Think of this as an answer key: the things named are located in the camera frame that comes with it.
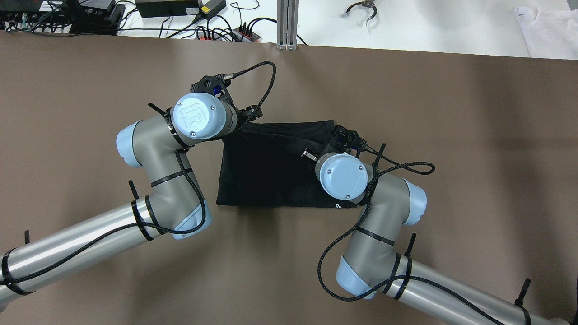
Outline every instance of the black cloth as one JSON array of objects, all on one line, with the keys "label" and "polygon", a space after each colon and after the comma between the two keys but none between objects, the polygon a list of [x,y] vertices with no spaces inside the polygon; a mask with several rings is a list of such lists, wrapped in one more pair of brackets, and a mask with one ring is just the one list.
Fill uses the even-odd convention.
[{"label": "black cloth", "polygon": [[333,139],[333,121],[247,123],[223,139],[217,205],[353,208],[327,194],[315,176],[315,155]]}]

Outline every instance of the brown paper backdrop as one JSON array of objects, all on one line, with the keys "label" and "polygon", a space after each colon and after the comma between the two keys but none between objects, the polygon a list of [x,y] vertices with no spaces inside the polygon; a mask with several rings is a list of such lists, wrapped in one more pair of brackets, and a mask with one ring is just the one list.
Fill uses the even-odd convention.
[{"label": "brown paper backdrop", "polygon": [[[277,80],[260,122],[335,119],[398,161],[428,193],[413,257],[545,317],[575,313],[578,273],[578,61],[273,44],[0,33],[0,249],[52,234],[141,195],[115,137],[172,106],[203,75],[263,60]],[[234,80],[258,101],[262,68]],[[166,235],[12,302],[2,324],[425,324],[379,295],[340,302],[317,281],[321,252],[358,210],[218,207],[221,143],[188,156],[214,222],[185,241]],[[345,243],[324,264],[334,281]]]}]

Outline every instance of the black box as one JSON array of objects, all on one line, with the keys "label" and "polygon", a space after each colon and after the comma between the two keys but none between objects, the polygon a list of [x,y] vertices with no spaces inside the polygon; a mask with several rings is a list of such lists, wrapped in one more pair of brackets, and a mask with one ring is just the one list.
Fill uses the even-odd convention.
[{"label": "black box", "polygon": [[135,3],[143,18],[196,16],[200,4],[198,0],[136,0]]}]

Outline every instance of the white table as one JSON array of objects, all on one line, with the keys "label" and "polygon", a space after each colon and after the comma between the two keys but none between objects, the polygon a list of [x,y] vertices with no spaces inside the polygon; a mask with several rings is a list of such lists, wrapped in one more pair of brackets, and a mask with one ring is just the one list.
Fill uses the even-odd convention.
[{"label": "white table", "polygon": [[[220,14],[235,28],[239,25],[239,11],[230,7],[231,2],[227,1],[227,8]],[[377,17],[365,25],[369,11],[359,6],[352,9],[348,18],[341,17],[353,2],[300,0],[298,34],[309,45],[317,46],[528,57],[514,8],[569,10],[566,0],[376,0]],[[253,0],[239,1],[241,7],[254,5]],[[241,12],[243,22],[256,17],[276,19],[276,6],[277,1],[261,0],[258,9]],[[164,17],[142,19],[134,13],[126,28],[158,28],[163,20]],[[171,28],[182,28],[191,20],[190,16],[175,17]],[[210,27],[224,28],[226,24],[213,18]],[[260,21],[254,32],[262,36],[262,42],[276,42],[274,23]],[[158,37],[158,31],[121,31],[119,35]]]}]

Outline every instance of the ur logo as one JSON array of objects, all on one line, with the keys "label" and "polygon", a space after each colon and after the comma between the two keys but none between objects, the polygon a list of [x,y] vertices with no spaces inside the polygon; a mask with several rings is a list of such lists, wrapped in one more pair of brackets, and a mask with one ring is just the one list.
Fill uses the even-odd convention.
[{"label": "ur logo", "polygon": [[193,103],[192,105],[181,109],[180,113],[187,128],[196,128],[196,126],[200,124],[205,124],[203,122],[206,121],[206,112],[201,109],[199,103]]}]

